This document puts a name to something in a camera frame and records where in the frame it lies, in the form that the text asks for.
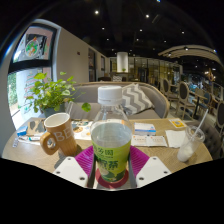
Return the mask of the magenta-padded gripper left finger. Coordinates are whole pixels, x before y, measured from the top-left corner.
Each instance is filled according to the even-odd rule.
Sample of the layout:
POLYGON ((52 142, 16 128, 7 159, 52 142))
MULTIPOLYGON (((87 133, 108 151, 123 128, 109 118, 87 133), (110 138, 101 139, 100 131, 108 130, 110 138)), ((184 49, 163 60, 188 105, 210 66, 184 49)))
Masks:
POLYGON ((94 151, 90 146, 75 157, 66 157, 53 174, 78 186, 92 188, 95 168, 94 151))

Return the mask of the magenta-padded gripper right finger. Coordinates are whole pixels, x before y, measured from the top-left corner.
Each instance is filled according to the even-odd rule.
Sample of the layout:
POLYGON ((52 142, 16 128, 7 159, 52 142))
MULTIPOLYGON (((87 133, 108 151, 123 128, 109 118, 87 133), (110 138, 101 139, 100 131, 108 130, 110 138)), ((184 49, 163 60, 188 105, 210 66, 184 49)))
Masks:
POLYGON ((171 174, 171 171, 157 157, 149 157, 131 146, 129 155, 129 180, 132 188, 140 188, 171 174))

